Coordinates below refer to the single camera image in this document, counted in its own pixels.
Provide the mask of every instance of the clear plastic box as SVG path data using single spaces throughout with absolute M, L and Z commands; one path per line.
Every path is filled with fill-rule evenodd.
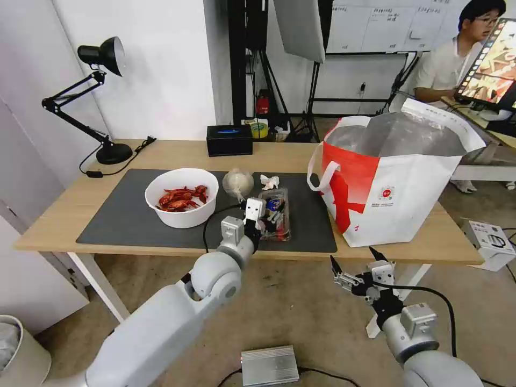
M 262 238 L 286 242 L 290 239 L 289 197 L 286 188 L 261 192 L 258 196 L 267 202 Z

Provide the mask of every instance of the trash can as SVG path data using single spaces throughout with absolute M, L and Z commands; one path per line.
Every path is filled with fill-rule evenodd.
M 18 326 L 20 342 L 15 354 L 0 371 L 0 387 L 39 387 L 50 371 L 52 358 L 20 320 L 7 314 L 0 314 L 0 322 Z

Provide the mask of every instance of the bag handle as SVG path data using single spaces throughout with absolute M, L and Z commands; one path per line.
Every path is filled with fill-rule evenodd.
M 320 142 L 317 145 L 316 149 L 313 151 L 310 161 L 308 162 L 308 171 L 306 174 L 306 182 L 312 191 L 323 191 L 324 189 L 326 189 L 326 187 L 329 185 L 329 181 L 332 179 L 335 171 L 340 170 L 339 164 L 337 164 L 335 161 L 330 161 L 330 163 L 326 167 L 326 170 L 322 174 L 322 178 L 321 178 L 321 181 L 319 182 L 319 186 L 316 187 L 315 185 L 312 184 L 312 182 L 310 181 L 310 177 L 313 174 L 313 166 L 316 163 L 316 155 L 319 152 L 319 150 L 321 149 L 322 145 L 323 145 L 323 142 Z

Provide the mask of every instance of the lamp shade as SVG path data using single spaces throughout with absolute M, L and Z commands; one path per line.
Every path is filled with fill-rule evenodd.
M 125 53 L 118 37 L 106 39 L 99 47 L 79 46 L 79 59 L 89 65 L 102 65 L 110 72 L 122 76 L 125 68 Z

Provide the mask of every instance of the floor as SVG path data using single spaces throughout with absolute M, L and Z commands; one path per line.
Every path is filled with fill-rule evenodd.
M 491 182 L 477 187 L 479 192 L 467 196 L 448 186 L 441 203 L 457 222 L 467 217 L 516 227 L 516 191 Z M 133 311 L 159 288 L 176 282 L 194 260 L 100 255 L 97 262 Z M 362 271 L 356 264 L 342 265 L 351 273 Z M 434 266 L 422 284 L 440 290 L 455 306 L 459 356 L 482 377 L 514 385 L 516 284 L 508 271 Z M 51 377 L 85 369 L 117 324 L 96 294 L 90 295 L 88 306 L 37 337 L 52 353 Z M 436 335 L 441 349 L 449 352 L 446 307 L 438 298 L 417 292 L 408 299 L 409 303 L 422 301 L 440 316 Z M 333 284 L 329 262 L 252 261 L 241 294 L 215 313 L 195 344 L 155 385 L 215 386 L 239 368 L 242 350 L 293 344 L 299 365 L 346 375 L 363 387 L 399 387 L 402 370 L 384 338 L 369 340 L 365 335 L 371 314 L 363 300 Z M 235 375 L 225 385 L 241 385 L 241 376 Z M 297 385 L 346 383 L 307 374 Z

